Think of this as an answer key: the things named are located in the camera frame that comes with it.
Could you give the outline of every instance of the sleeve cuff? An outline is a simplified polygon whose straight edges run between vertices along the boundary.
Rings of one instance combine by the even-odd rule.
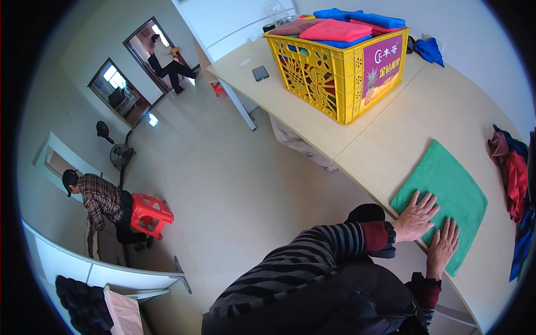
[[[406,286],[413,292],[421,308],[435,308],[441,293],[441,281],[427,279],[420,272],[414,272]]]
[[[387,231],[383,221],[360,223],[363,230],[363,252],[377,251],[387,245]]]

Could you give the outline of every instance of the plaid shirt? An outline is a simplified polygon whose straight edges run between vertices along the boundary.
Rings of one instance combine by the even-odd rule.
[[[121,220],[123,211],[119,210],[121,203],[119,188],[92,173],[79,177],[78,186],[80,187],[84,206],[90,213],[90,222],[97,230],[104,229],[103,214],[113,222]],[[110,217],[116,211],[118,212],[113,217]]]

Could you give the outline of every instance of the yellow plastic crate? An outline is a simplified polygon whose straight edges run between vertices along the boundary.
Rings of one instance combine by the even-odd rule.
[[[347,49],[269,33],[264,37],[285,89],[350,125],[402,81],[409,30]]]

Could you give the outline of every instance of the hand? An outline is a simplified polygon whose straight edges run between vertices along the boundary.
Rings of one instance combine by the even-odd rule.
[[[458,248],[459,233],[460,227],[456,227],[456,220],[451,223],[449,218],[445,221],[443,232],[440,234],[439,229],[436,231],[432,244],[428,249],[426,278],[441,280],[446,265]]]
[[[434,207],[437,197],[432,196],[432,193],[429,192],[417,204],[419,193],[419,191],[416,191],[413,194],[410,204],[402,212],[398,220],[391,222],[394,232],[397,234],[395,242],[415,241],[434,226],[429,221],[439,212],[440,207]]]

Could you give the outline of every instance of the black phone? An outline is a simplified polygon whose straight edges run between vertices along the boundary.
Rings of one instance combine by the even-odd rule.
[[[256,81],[261,81],[269,77],[264,66],[259,66],[258,68],[253,69],[253,75],[255,76]]]

